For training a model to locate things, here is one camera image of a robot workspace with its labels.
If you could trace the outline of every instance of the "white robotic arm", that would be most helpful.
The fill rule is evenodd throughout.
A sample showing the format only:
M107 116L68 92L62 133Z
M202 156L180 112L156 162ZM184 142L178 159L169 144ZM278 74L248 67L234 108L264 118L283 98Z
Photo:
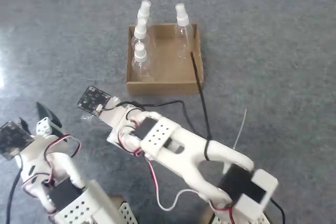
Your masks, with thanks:
M20 138L26 146L20 144ZM66 154L70 141L75 138L63 135L59 125L49 117L37 123L36 135L27 134L13 122L0 129L0 149L7 158L15 156L22 167L23 190L40 200L45 211L57 224L137 224L126 202L122 209L115 206L99 184L86 182L79 174L71 157ZM77 140L74 156L80 148Z
M120 103L118 98L108 97L104 92L106 102L97 104L91 98L98 98L99 92L102 91L89 87L78 105L81 108L83 104L86 108L91 105L90 110L84 109L113 128L108 142L132 155L143 152L146 159L155 160L182 177L203 200L211 204L223 223L230 220L225 208L229 204L233 205L236 224L248 223L263 215L278 181L262 169L254 172L251 159L217 141L210 141L207 149L209 160L232 167L224 175L222 186L214 186L198 170L198 164L206 160L206 139L156 112L143 111L136 107L136 103Z

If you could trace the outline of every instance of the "gray carpet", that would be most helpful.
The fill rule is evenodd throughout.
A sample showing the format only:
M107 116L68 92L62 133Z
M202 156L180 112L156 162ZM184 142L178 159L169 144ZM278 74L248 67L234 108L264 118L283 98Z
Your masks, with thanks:
M0 0L0 124L19 116L35 129L40 101L82 140L75 162L109 194L122 194L140 223L197 223L205 207L181 197L163 212L155 201L147 164L105 141L108 127L81 120L76 108L96 85L129 99L125 78L127 25L141 0ZM275 199L289 224L336 223L336 0L150 0L156 22L174 22L178 2L199 23L204 92L214 139L232 146L244 109L237 149L280 182ZM140 102L184 99L197 129L205 131L197 95L139 97ZM178 105L160 113L187 127ZM0 222L17 167L0 159ZM185 183L155 165L162 204ZM202 165L220 178L221 166ZM280 212L267 208L274 223ZM19 187L12 223L48 223L40 203Z

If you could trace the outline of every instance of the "bottle cap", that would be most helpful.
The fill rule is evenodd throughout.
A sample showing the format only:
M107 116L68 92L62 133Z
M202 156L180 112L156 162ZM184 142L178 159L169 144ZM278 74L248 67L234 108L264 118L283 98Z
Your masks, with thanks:
M141 2L140 9L138 11L137 18L148 19L151 8L151 2L149 0L143 0Z
M138 18L137 25L134 30L134 36L137 39L144 39L146 37L146 24L147 21L144 18Z
M175 6L176 9L176 19L179 26L186 26L189 24L188 14L185 10L185 6L179 3Z
M141 42L135 44L134 59L137 62L145 62L147 60L147 52L145 49L145 45Z

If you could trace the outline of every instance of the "perforated metal bracket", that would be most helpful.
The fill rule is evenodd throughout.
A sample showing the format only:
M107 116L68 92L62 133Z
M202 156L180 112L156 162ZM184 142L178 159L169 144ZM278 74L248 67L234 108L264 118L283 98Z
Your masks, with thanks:
M66 208L55 215L58 224L83 224L93 221L97 224L124 224L107 194L95 180L87 183L86 190Z
M36 134L41 136L49 136L53 132L53 128L51 128L51 120L48 117L43 118L36 125Z
M142 150L146 154L156 157L168 138L178 127L180 127L179 124L168 118L159 119L156 125L141 141Z
M236 224L271 224L265 214L262 214L257 220L253 221L244 221L244 222L237 222ZM221 221L217 216L213 219L211 224L231 224L230 221Z
M138 224L137 219L135 218L130 205L127 202L123 202L119 208L119 213L122 218L125 220L126 224Z

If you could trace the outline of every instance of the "cardboard tray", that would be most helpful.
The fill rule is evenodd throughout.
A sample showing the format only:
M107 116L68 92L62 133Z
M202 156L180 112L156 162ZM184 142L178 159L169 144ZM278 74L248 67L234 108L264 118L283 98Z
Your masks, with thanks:
M203 83L203 63L200 46L200 31L197 24L192 24L195 30L194 58L198 76ZM190 59L181 60L176 55L174 39L174 23L156 24L153 27L156 50L151 58L153 82L138 82L132 78L132 59L134 51L131 46L135 26L128 30L128 60L127 60L127 90L131 95L153 94L196 94L198 93L193 64Z

